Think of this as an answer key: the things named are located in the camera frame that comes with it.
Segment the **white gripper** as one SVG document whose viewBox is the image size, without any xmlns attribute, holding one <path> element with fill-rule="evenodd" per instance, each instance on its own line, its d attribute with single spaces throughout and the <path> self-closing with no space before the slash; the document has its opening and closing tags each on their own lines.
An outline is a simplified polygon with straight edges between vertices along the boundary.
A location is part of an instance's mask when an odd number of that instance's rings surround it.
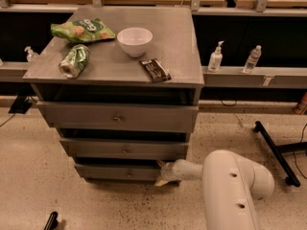
<svg viewBox="0 0 307 230">
<path fill-rule="evenodd" d="M 156 187 L 162 187 L 169 183 L 169 181 L 175 181 L 177 178 L 173 172 L 173 163 L 166 163 L 161 160 L 156 160 L 157 165 L 161 168 L 161 177 L 163 180 L 157 180 L 154 185 Z"/>
</svg>

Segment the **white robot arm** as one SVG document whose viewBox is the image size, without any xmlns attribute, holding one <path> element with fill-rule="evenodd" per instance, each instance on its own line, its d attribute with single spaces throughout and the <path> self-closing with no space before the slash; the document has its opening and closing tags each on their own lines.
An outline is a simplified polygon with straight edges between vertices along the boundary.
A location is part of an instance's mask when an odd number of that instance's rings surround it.
<svg viewBox="0 0 307 230">
<path fill-rule="evenodd" d="M 178 159 L 158 165 L 157 186 L 180 180 L 201 182 L 206 230 L 261 230 L 254 202 L 274 190 L 272 174 L 263 165 L 223 149 L 210 152 L 201 164 Z"/>
</svg>

